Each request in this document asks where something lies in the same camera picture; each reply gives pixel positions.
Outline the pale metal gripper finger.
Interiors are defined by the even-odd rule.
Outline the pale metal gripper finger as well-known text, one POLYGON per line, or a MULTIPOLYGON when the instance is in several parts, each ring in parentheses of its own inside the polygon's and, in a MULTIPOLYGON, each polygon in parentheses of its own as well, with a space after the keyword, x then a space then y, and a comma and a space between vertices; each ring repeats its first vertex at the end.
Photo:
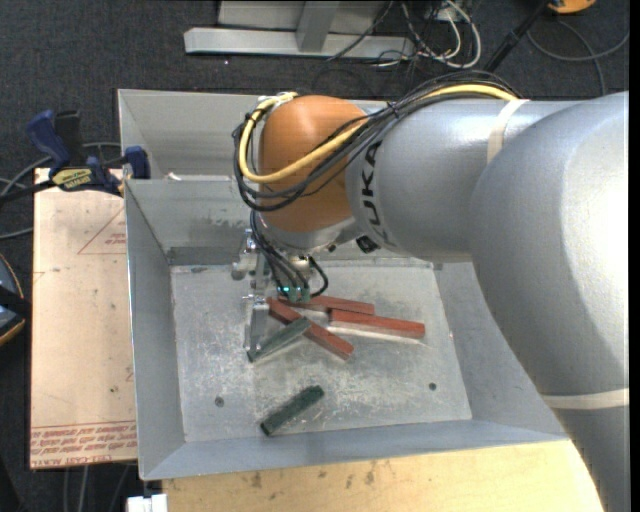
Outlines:
POLYGON ((256 330, 255 303, 247 302, 244 307, 244 342, 245 349, 254 349, 257 346, 258 331, 256 330))
POLYGON ((269 306, 254 304, 251 309, 251 349, 258 350, 267 329, 269 306))

